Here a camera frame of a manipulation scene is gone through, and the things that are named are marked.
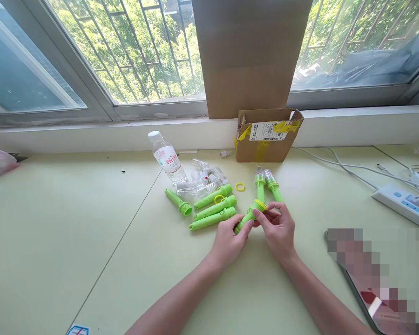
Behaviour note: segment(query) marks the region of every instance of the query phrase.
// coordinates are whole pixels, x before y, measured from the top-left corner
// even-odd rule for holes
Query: hand
[[[269,248],[278,262],[284,267],[296,259],[297,252],[293,246],[295,222],[286,205],[282,202],[271,202],[264,213],[253,209],[253,214],[256,217],[254,227],[262,226]]]
[[[242,218],[243,215],[237,214],[219,223],[213,248],[207,257],[221,268],[225,268],[235,261],[253,228],[253,220],[250,220],[244,224],[239,234],[236,235],[233,229]]]

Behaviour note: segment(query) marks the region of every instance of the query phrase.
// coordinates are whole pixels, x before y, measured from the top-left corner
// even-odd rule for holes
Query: cardboard box
[[[303,123],[292,108],[239,111],[236,137],[238,162],[282,162]]]
[[[210,119],[286,107],[313,0],[192,0]]]

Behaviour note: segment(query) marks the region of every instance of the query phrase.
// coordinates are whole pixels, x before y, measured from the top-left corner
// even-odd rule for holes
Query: window glass
[[[0,4],[0,113],[85,107]]]
[[[406,84],[419,72],[419,0],[314,0],[292,90]]]
[[[204,99],[190,0],[48,0],[117,105]]]

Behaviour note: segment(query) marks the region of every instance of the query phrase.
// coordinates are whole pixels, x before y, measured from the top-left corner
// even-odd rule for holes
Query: white wall
[[[419,106],[303,111],[294,145],[368,146],[419,143]],[[237,119],[169,119],[0,129],[0,149],[24,154],[150,150],[159,130],[176,149],[234,147]]]

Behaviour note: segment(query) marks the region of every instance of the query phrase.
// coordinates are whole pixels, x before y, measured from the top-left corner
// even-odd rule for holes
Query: blue sticker
[[[90,329],[87,327],[74,325],[70,330],[68,331],[67,335],[88,335],[90,333]]]

